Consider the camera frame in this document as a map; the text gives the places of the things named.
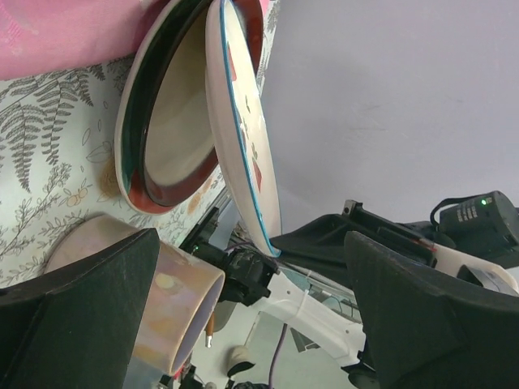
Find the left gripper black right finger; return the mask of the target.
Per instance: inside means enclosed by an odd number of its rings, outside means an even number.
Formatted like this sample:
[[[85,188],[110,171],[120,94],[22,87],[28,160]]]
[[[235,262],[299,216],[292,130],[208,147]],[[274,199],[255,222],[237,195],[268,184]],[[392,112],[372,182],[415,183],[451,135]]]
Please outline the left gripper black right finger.
[[[518,299],[416,263],[361,233],[348,276],[382,388],[516,388]]]

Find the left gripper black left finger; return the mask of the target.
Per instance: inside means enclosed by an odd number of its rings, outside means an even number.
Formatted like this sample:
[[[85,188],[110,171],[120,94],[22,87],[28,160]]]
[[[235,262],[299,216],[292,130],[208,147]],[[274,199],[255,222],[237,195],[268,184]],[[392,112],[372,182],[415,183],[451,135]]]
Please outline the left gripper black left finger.
[[[1,291],[3,388],[120,388],[160,239],[144,229]]]

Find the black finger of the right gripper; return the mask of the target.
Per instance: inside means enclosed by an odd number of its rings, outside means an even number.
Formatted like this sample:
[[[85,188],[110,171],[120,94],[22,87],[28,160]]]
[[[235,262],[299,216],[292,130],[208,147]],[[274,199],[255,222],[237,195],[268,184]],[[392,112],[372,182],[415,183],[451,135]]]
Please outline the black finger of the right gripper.
[[[328,214],[291,233],[270,239],[280,260],[322,276],[346,276],[345,235],[358,232],[421,264],[433,263],[433,250],[420,233],[372,213]]]

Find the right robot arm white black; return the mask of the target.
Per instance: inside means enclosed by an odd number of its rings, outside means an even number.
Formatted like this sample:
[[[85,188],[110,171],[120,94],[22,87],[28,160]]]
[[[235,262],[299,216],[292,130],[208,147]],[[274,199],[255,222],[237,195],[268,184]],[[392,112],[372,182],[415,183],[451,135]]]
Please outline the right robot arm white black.
[[[222,269],[222,301],[269,314],[313,340],[358,388],[518,384],[518,210],[492,191],[395,223],[349,200],[272,239],[216,243],[213,208],[185,240]]]

